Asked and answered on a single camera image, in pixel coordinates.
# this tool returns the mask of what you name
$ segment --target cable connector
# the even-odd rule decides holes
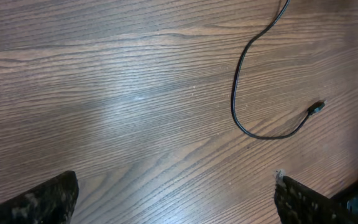
[[[311,116],[313,114],[319,113],[325,106],[326,102],[320,100],[309,107],[308,114]]]

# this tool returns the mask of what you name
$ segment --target wood grain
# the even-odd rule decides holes
[[[358,1],[0,0],[0,202],[76,171],[73,223],[267,223],[275,169],[358,176]]]

